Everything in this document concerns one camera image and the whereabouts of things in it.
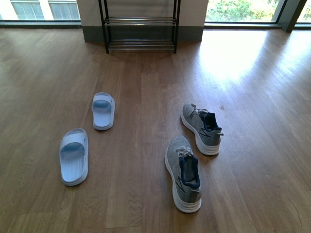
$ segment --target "tree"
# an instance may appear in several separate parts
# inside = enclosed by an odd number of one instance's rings
[[[248,0],[220,0],[208,6],[208,21],[244,21],[249,16]]]
[[[210,0],[206,21],[270,21],[278,1],[273,2],[275,3],[251,0]]]

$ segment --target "slide sandal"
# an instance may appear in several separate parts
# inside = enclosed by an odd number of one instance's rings
[[[108,130],[113,125],[115,101],[105,92],[94,95],[92,103],[93,126],[96,130]]]
[[[74,186],[87,176],[88,138],[81,129],[65,134],[59,147],[60,169],[65,185]]]

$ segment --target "gray sneaker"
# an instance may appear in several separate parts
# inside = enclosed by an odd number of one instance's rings
[[[194,104],[185,104],[181,119],[184,125],[195,134],[195,142],[202,154],[219,153],[220,136],[224,135],[218,127],[214,113],[198,109]]]
[[[165,165],[173,180],[173,199],[176,207],[193,213],[201,207],[201,187],[198,160],[183,136],[175,137],[165,153]]]

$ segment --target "window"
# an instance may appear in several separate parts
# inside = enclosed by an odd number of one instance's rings
[[[0,19],[80,21],[76,0],[0,0]]]
[[[297,20],[297,23],[311,23],[311,0],[307,0],[305,7]]]
[[[80,20],[74,1],[49,1],[49,5],[55,20]]]
[[[39,0],[11,0],[19,20],[44,20]]]
[[[279,2],[284,1],[210,0],[206,22],[276,22]]]

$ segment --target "metal shoe rack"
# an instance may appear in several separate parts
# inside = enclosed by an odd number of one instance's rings
[[[180,2],[174,0],[172,17],[110,17],[107,0],[104,0],[104,18],[102,0],[98,0],[106,53],[111,50],[170,50],[176,53]],[[172,28],[172,36],[165,39],[111,39],[111,27],[117,26],[166,26]]]

